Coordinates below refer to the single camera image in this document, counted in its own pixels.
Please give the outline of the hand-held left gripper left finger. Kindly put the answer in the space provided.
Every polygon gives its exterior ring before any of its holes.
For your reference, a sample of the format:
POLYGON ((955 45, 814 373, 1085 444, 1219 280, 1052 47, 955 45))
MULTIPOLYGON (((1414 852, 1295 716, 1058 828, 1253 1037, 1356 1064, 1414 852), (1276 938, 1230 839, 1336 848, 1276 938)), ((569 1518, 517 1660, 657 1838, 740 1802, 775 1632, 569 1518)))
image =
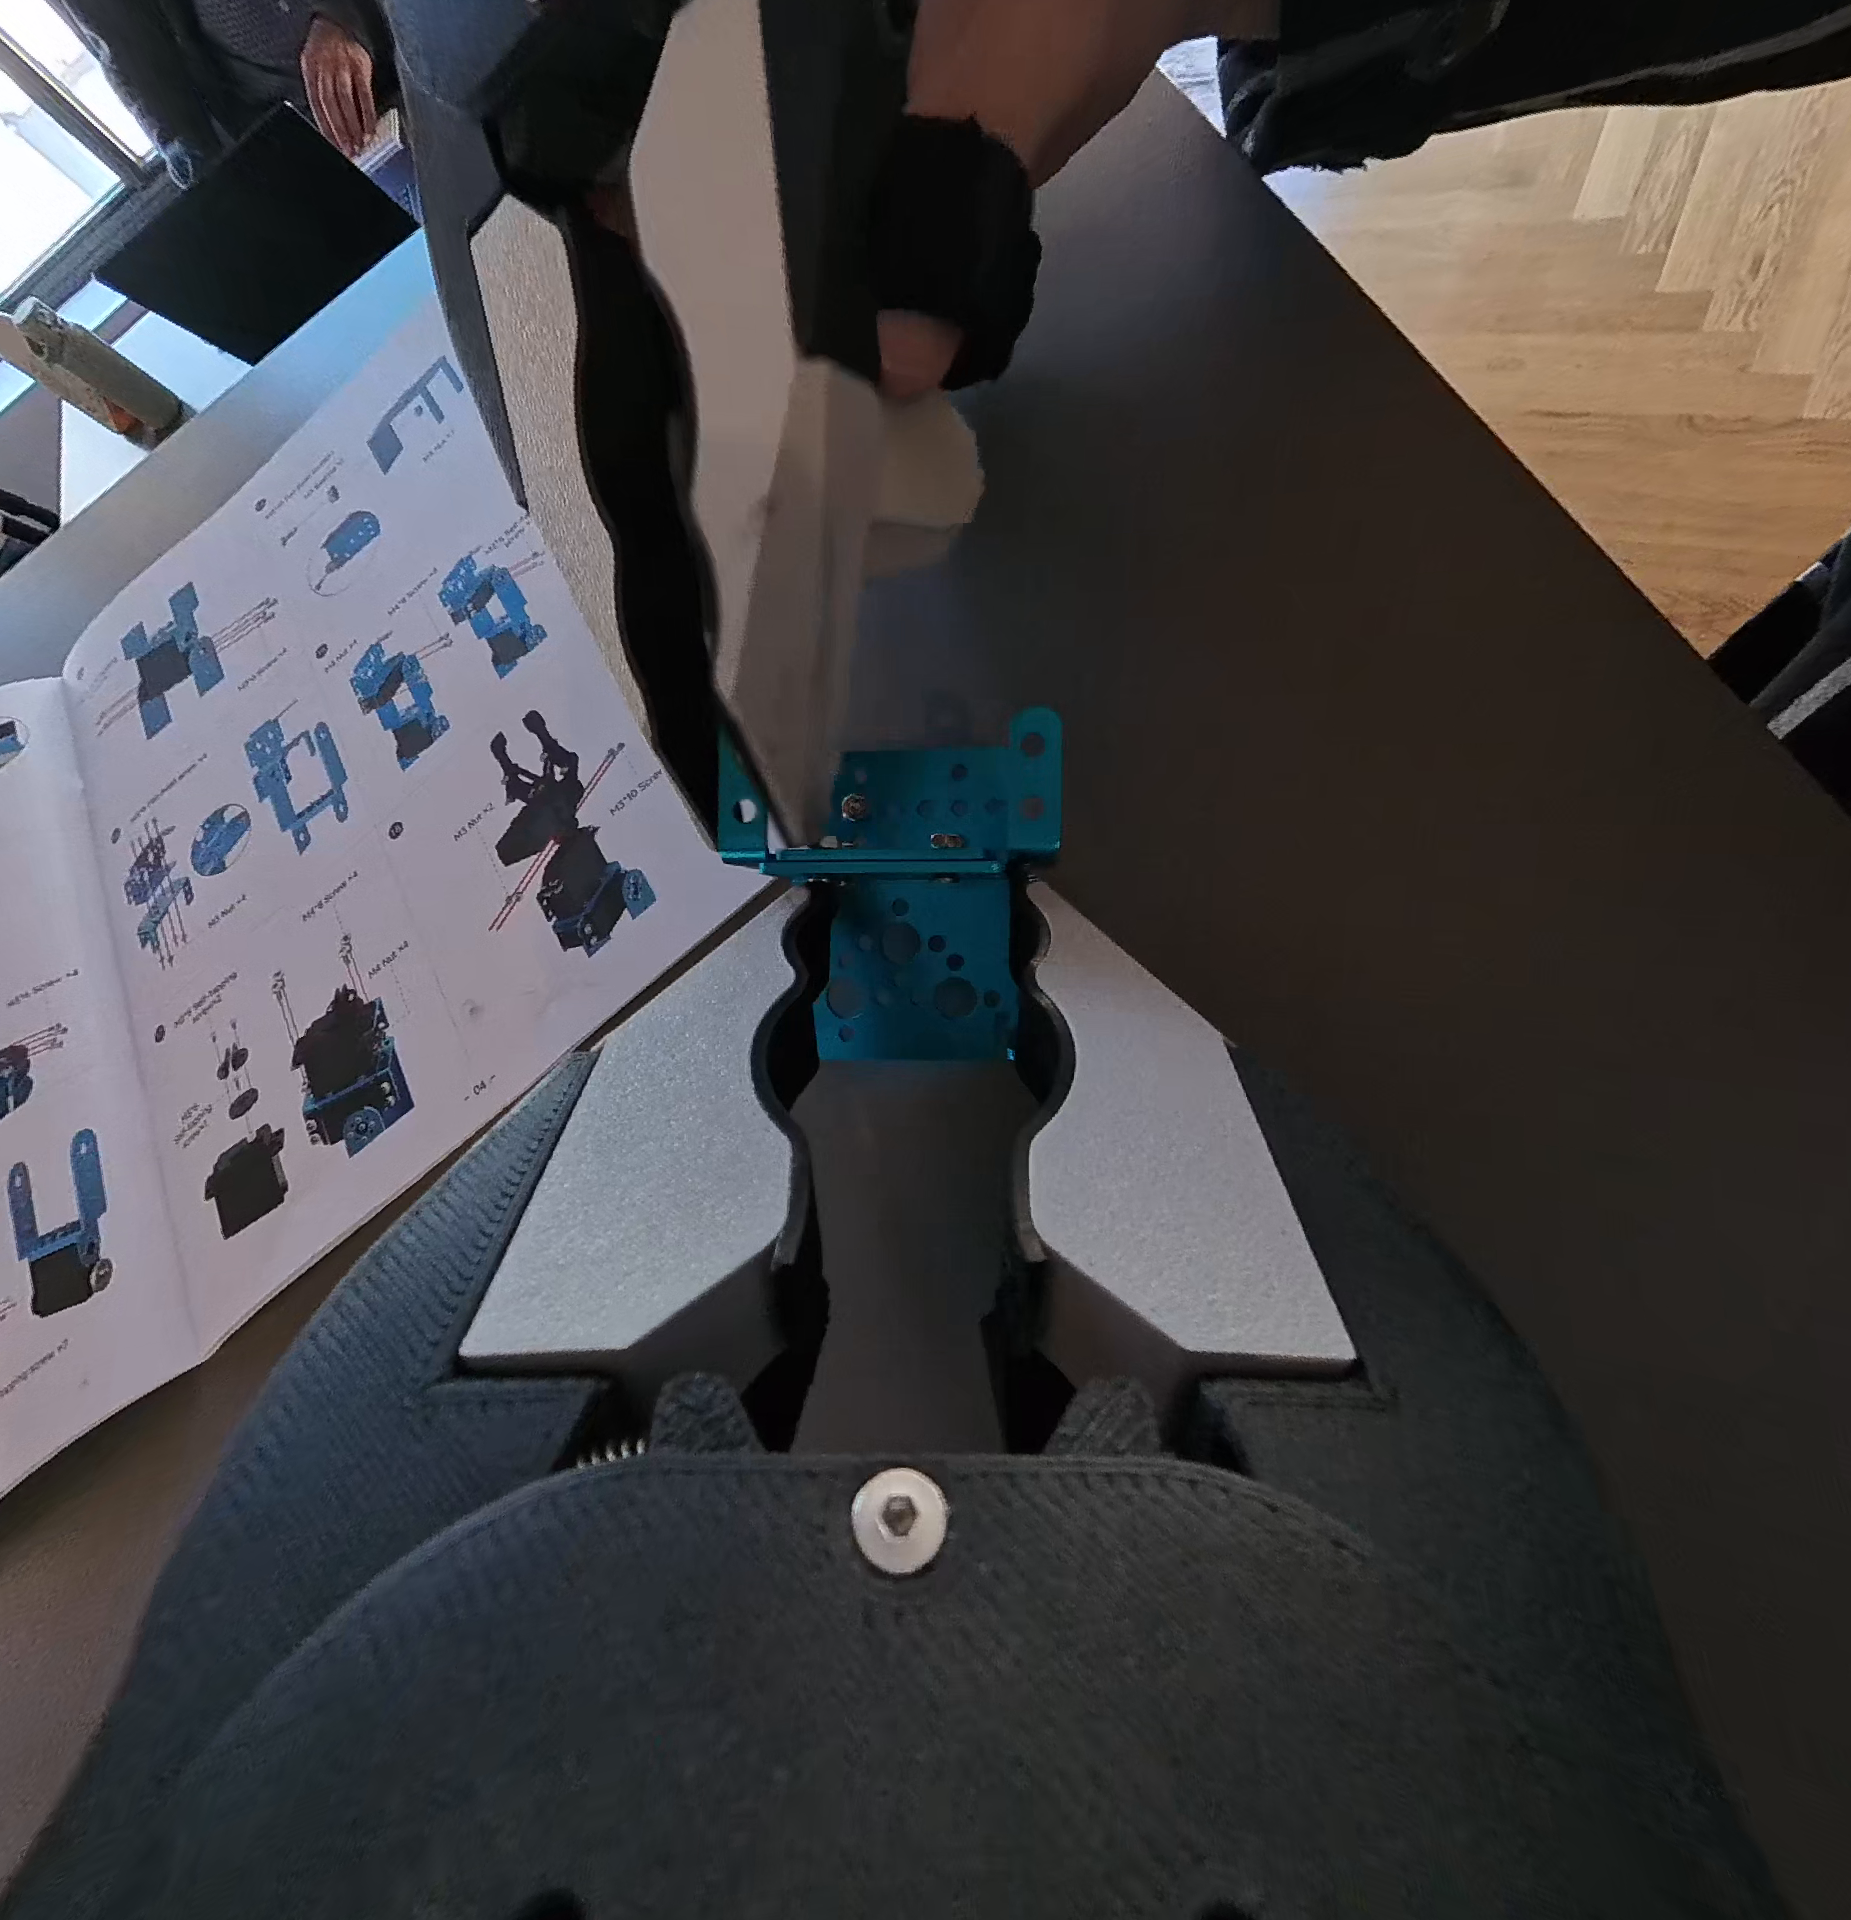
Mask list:
POLYGON ((792 1449, 827 1325, 792 1110, 820 1067, 829 922, 781 893, 603 1039, 468 1325, 468 1375, 603 1380, 644 1430, 667 1380, 711 1374, 792 1449))

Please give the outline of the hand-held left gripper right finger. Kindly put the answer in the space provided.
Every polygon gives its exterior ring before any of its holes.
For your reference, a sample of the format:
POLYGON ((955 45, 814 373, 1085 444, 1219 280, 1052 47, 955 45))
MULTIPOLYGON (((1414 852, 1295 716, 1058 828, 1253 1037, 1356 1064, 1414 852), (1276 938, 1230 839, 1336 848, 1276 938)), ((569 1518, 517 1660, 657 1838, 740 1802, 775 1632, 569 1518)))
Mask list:
POLYGON ((1168 1436, 1210 1380, 1350 1380, 1359 1357, 1225 1037, 1067 904, 1012 909, 1025 1116, 1007 1145, 1004 1269, 983 1319, 1009 1453, 1101 1380, 1168 1436))

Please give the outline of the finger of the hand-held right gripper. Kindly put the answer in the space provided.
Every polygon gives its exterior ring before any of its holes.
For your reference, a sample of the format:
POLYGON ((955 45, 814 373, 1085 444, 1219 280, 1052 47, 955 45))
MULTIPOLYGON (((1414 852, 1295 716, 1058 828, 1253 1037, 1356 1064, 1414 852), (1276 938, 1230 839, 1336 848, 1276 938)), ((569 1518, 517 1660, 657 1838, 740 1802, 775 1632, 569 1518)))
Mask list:
POLYGON ((587 210, 549 216, 505 198, 478 227, 472 266, 528 517, 633 716, 719 844, 721 730, 745 763, 747 753, 711 689, 691 381, 639 227, 626 239, 587 210))
POLYGON ((883 452, 873 386, 793 343, 757 17, 674 17, 630 151, 648 273, 691 381, 711 689, 781 833, 830 833, 883 452))

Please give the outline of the blue metal bracket assembly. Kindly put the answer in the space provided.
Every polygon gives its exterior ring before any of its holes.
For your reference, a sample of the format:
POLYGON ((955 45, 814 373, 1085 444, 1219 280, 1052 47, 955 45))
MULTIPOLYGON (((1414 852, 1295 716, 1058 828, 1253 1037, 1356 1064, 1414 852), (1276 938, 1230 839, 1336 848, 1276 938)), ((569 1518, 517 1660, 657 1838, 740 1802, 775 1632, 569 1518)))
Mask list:
POLYGON ((830 911, 814 1032, 827 1064, 999 1064, 1017 1046, 1015 900, 1060 854, 1061 729, 1004 746, 841 756, 815 843, 769 843, 764 788, 719 740, 719 852, 830 911))

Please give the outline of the dark grey desk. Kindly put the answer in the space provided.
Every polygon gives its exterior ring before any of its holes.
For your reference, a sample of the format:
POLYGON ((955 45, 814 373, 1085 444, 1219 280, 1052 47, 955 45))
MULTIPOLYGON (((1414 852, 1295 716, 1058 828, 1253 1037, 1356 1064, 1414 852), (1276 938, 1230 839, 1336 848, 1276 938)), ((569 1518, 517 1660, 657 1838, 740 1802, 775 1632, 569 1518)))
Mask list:
POLYGON ((853 719, 1065 715, 1363 1374, 925 1458, 908 1577, 900 1414, 574 1466, 442 1315, 566 1069, 0 1514, 0 1916, 1851 1916, 1851 828, 1168 84, 1041 223, 853 719))

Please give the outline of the person's right hand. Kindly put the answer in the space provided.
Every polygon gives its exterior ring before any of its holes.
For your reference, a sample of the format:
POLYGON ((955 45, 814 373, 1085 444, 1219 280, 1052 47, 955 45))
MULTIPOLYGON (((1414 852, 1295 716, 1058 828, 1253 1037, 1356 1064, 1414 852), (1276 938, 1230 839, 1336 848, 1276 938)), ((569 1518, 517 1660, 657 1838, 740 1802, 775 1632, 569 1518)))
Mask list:
POLYGON ((1165 47, 1204 34, 1183 5, 918 5, 868 215, 888 397, 1007 369, 1033 311, 1033 190, 1128 106, 1165 47))

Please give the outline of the black flat panel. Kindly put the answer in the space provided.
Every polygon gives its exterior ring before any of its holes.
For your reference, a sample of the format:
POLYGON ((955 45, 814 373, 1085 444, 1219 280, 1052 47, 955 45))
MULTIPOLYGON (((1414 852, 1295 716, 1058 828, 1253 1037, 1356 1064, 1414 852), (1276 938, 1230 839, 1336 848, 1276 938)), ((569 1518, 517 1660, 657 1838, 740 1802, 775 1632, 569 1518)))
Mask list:
POLYGON ((362 169, 280 105, 95 279, 255 364, 409 239, 418 216, 400 141, 362 169))

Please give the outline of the white instruction manual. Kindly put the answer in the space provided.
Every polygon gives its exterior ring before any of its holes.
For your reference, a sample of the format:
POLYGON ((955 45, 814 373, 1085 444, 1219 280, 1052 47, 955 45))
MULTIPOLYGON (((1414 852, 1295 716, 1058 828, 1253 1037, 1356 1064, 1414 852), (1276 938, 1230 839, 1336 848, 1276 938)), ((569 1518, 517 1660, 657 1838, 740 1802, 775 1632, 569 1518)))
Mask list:
POLYGON ((418 315, 0 687, 0 1499, 755 892, 418 315))

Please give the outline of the pale hand tool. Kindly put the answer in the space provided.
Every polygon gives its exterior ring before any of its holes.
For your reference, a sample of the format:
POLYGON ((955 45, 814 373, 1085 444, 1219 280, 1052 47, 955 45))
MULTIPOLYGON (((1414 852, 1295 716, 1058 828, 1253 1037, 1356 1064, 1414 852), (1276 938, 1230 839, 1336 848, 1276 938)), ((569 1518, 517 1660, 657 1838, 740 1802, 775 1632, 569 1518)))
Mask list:
POLYGON ((145 452, 194 419, 162 381, 38 299, 0 310, 0 360, 145 452))

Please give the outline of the window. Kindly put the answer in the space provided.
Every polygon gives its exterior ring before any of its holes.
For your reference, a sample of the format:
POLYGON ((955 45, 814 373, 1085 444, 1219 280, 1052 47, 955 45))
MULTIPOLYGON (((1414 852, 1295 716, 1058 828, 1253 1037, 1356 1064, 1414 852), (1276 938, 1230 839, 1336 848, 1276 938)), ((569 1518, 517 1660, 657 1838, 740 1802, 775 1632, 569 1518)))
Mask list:
POLYGON ((162 184, 64 7, 0 3, 0 307, 80 299, 162 184))

